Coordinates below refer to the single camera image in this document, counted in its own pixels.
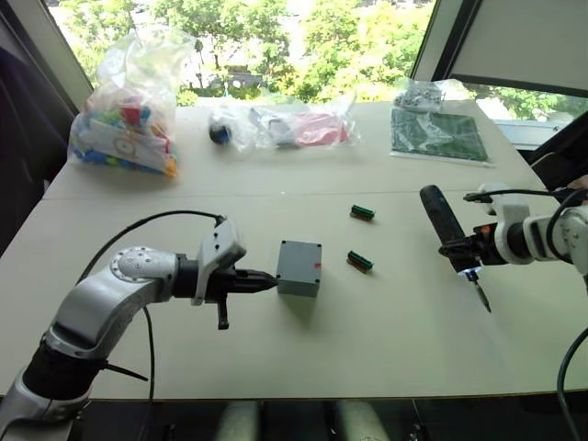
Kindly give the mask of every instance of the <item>gray plastic junction box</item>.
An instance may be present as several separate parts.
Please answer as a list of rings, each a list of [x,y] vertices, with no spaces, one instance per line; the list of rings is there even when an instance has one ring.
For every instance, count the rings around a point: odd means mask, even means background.
[[[277,260],[277,292],[316,297],[321,284],[320,243],[282,241]]]

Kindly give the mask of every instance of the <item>black cable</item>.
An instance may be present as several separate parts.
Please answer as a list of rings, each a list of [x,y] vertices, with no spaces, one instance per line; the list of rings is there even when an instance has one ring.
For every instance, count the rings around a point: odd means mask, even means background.
[[[531,195],[531,196],[557,196],[559,191],[539,191],[539,190],[524,190],[519,188],[508,188],[505,190],[487,191],[485,193],[468,193],[463,197],[468,202],[492,202],[490,196],[494,195]]]
[[[172,211],[164,211],[161,213],[153,214],[152,216],[149,216],[147,218],[137,220],[136,222],[132,223],[127,228],[125,228],[123,231],[121,231],[121,232],[117,233],[115,236],[113,236],[108,242],[106,242],[98,250],[98,252],[96,254],[94,254],[94,257],[92,257],[92,259],[90,260],[90,263],[84,268],[84,271],[82,272],[82,275],[80,276],[80,278],[77,280],[76,284],[80,283],[82,280],[84,280],[86,277],[88,277],[88,275],[90,274],[90,271],[92,271],[92,268],[94,268],[94,266],[96,265],[96,262],[100,259],[100,257],[102,257],[102,255],[104,255],[104,253],[108,250],[108,248],[110,248],[122,236],[124,236],[125,234],[127,234],[129,232],[132,232],[133,230],[136,230],[137,228],[141,227],[142,225],[144,225],[145,223],[147,223],[149,221],[163,218],[165,216],[174,216],[176,214],[193,214],[196,216],[204,216],[206,218],[212,218],[215,220],[216,226],[219,226],[225,220],[225,218],[219,214],[207,213],[206,211],[195,211],[192,209],[176,209],[176,210],[172,210]],[[149,420],[151,419],[152,407],[153,407],[153,395],[154,395],[154,391],[155,391],[155,343],[153,341],[153,322],[151,320],[151,314],[149,313],[149,310],[147,309],[146,306],[143,307],[143,312],[145,313],[145,320],[147,321],[147,333],[149,334],[149,353],[150,353],[151,373],[150,373],[150,379],[149,379],[149,399],[147,401],[148,408],[147,408],[147,412],[145,413],[145,416],[143,417],[143,421],[141,423],[141,431],[139,432],[139,437],[137,438],[138,441],[142,441],[142,438],[145,434],[145,430],[148,426]]]
[[[155,392],[155,343],[153,341],[153,322],[151,320],[151,314],[149,313],[149,310],[146,306],[143,307],[143,312],[145,313],[145,320],[147,321],[147,332],[149,334],[149,398],[147,399],[147,412],[145,412],[145,415],[143,416],[141,430],[139,431],[137,441],[143,440],[145,432],[149,433],[147,427],[152,417],[153,395]]]
[[[424,425],[423,418],[421,417],[421,413],[419,412],[419,408],[417,407],[415,400],[413,400],[413,408],[414,413],[416,414],[416,419],[418,421],[418,424],[413,424],[413,428],[416,430],[416,439],[429,441],[429,432],[426,428],[426,425]]]
[[[571,359],[578,350],[578,347],[580,347],[582,342],[586,339],[586,337],[588,337],[588,327],[584,329],[582,333],[578,335],[571,344],[570,348],[568,349],[568,352],[566,352],[566,355],[564,356],[563,360],[561,360],[560,372],[558,373],[558,400],[560,401],[561,412],[563,413],[566,423],[570,428],[571,437],[573,438],[573,441],[582,440],[580,438],[580,433],[578,432],[578,427],[576,427],[576,423],[573,421],[573,418],[571,417],[568,403],[566,402],[564,383]]]
[[[106,242],[102,246],[102,248],[100,248],[98,250],[98,252],[94,255],[94,257],[92,257],[92,260],[90,260],[90,263],[85,267],[84,271],[82,272],[82,275],[80,276],[80,278],[78,278],[77,283],[80,283],[82,280],[84,280],[86,277],[88,277],[88,275],[90,274],[90,271],[92,271],[92,268],[94,267],[96,262],[100,259],[100,257],[102,257],[102,255],[107,251],[107,249],[110,248],[122,236],[124,236],[128,232],[132,232],[133,230],[136,230],[137,228],[141,227],[142,225],[144,225],[145,223],[147,223],[149,221],[153,221],[154,219],[163,218],[165,216],[174,216],[176,214],[194,214],[196,216],[204,216],[206,218],[212,218],[216,221],[217,226],[221,222],[224,221],[224,218],[219,214],[207,213],[206,211],[194,211],[192,209],[175,209],[172,211],[164,211],[162,213],[153,214],[152,216],[149,216],[147,218],[137,220],[135,223],[132,223],[127,228],[125,228],[122,232],[119,232],[117,235],[115,235],[112,239],[110,239],[108,242]]]
[[[558,209],[555,210],[555,212],[553,213],[553,216],[551,216],[551,219],[549,220],[549,223],[548,223],[548,227],[545,231],[545,236],[546,236],[545,239],[546,239],[546,242],[548,243],[549,250],[553,253],[553,255],[558,257],[558,259],[563,260],[564,262],[567,262],[568,264],[571,264],[570,258],[565,255],[562,255],[556,249],[555,244],[553,243],[553,229],[555,227],[556,222],[560,218],[561,213],[566,208],[568,208],[572,203],[574,203],[578,199],[578,196],[580,196],[581,194],[583,194],[582,198],[586,198],[587,193],[588,193],[588,190],[586,190],[584,188],[580,188],[580,189],[575,190],[574,192],[570,193],[570,195],[567,196],[563,200],[563,202],[561,202],[561,205],[558,207]]]

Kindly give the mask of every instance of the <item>plastic bag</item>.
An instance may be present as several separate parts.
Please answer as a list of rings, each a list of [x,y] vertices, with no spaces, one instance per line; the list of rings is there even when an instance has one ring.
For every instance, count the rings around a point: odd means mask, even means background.
[[[439,113],[445,99],[467,98],[457,80],[406,79],[391,111],[392,154],[490,165],[474,118]]]
[[[210,114],[210,138],[240,152],[333,148],[359,139],[349,111],[355,102],[342,98],[305,105],[290,96],[265,94],[254,106],[234,100]]]
[[[445,94],[435,83],[406,78],[397,86],[404,90],[394,98],[394,106],[412,112],[438,112],[441,109]]]
[[[96,69],[98,87],[73,121],[70,153],[175,176],[175,95],[193,47],[188,34],[164,26],[132,30],[111,46]]]

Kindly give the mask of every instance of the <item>wall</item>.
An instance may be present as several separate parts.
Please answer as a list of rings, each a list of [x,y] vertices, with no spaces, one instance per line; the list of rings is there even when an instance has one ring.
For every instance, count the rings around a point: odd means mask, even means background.
[[[453,74],[588,90],[588,1],[484,0]]]

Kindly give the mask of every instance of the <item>tree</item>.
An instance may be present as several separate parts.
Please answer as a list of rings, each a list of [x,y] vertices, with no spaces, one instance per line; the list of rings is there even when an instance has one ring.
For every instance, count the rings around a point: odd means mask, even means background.
[[[288,56],[288,36],[278,23],[286,0],[159,0],[153,12],[196,37],[199,53],[210,51],[217,71],[227,51],[246,50],[262,74],[272,74]]]
[[[177,92],[178,106],[194,106],[197,99],[198,95],[191,88],[180,86],[180,90]]]
[[[69,13],[65,25],[73,53],[95,85],[96,67],[107,48],[134,28],[130,13],[137,4],[134,0],[63,0],[60,6]]]
[[[515,119],[546,118],[552,112],[566,112],[578,118],[588,111],[588,100],[577,96],[493,85],[468,84],[465,86],[474,99],[498,98]]]
[[[410,75],[431,13],[432,5],[318,0],[303,24],[307,65],[294,94],[327,101],[355,89],[358,100],[391,99],[394,83]]]

